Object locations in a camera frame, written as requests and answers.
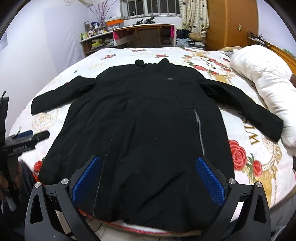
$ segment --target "silver bolt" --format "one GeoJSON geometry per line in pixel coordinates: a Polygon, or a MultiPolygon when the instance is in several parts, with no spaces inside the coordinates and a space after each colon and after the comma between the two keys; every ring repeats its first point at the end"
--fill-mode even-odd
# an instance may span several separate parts
{"type": "Polygon", "coordinates": [[[41,186],[41,183],[40,182],[37,182],[37,183],[35,183],[35,185],[34,185],[34,187],[36,187],[36,188],[38,188],[38,187],[40,187],[41,186]]]}
{"type": "Polygon", "coordinates": [[[233,178],[228,179],[228,182],[229,182],[230,184],[236,184],[236,180],[233,179],[233,178]]]}
{"type": "Polygon", "coordinates": [[[256,186],[261,188],[262,187],[262,183],[261,182],[256,182],[256,186]]]}
{"type": "Polygon", "coordinates": [[[61,184],[65,185],[69,182],[68,178],[64,178],[63,180],[61,180],[61,184]]]}

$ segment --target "white bed sheet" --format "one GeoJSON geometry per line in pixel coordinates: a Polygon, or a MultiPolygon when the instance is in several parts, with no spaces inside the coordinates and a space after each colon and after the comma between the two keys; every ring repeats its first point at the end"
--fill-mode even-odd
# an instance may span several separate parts
{"type": "MultiPolygon", "coordinates": [[[[36,96],[54,90],[78,75],[95,78],[111,66],[133,64],[137,59],[145,63],[158,63],[167,58],[175,65],[193,67],[205,78],[222,81],[243,90],[254,102],[266,108],[257,93],[254,83],[236,74],[229,65],[229,58],[221,51],[206,52],[183,47],[142,48],[142,49],[102,49],[67,68],[36,96]]],[[[10,135],[32,129],[34,133],[49,130],[50,138],[37,144],[36,150],[26,152],[21,159],[34,171],[34,165],[47,154],[53,141],[60,132],[70,104],[47,113],[31,115],[32,100],[14,123],[10,135]]],[[[234,156],[235,179],[241,184],[263,183],[269,207],[279,203],[295,186],[295,173],[292,168],[293,153],[286,149],[281,140],[273,143],[260,133],[236,110],[219,105],[231,151],[234,156]]],[[[242,207],[239,203],[233,220],[237,219],[242,207]]],[[[151,233],[166,231],[127,225],[118,221],[119,226],[151,233]]]]}

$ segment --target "wooden wardrobe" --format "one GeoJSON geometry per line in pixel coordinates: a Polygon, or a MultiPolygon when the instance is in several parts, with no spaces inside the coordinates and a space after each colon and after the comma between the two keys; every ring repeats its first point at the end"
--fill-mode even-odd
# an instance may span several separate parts
{"type": "Polygon", "coordinates": [[[256,0],[207,0],[210,26],[206,50],[250,45],[247,32],[258,35],[256,0]]]}

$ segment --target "zipper pocket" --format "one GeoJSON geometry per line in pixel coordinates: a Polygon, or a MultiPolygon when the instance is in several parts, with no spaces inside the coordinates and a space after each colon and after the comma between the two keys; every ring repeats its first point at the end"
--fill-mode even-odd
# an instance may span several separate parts
{"type": "Polygon", "coordinates": [[[203,142],[202,142],[202,130],[201,130],[200,118],[199,118],[196,110],[195,109],[193,109],[193,110],[194,110],[195,117],[196,117],[196,124],[197,124],[197,128],[198,128],[198,134],[200,136],[200,145],[202,146],[202,154],[205,155],[205,149],[204,149],[203,142]]]}

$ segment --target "patterned curtain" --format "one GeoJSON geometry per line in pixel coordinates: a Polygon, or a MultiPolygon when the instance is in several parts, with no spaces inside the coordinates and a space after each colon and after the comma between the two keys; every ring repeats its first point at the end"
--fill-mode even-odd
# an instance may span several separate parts
{"type": "Polygon", "coordinates": [[[179,0],[179,5],[184,29],[204,38],[209,27],[207,0],[179,0]]]}

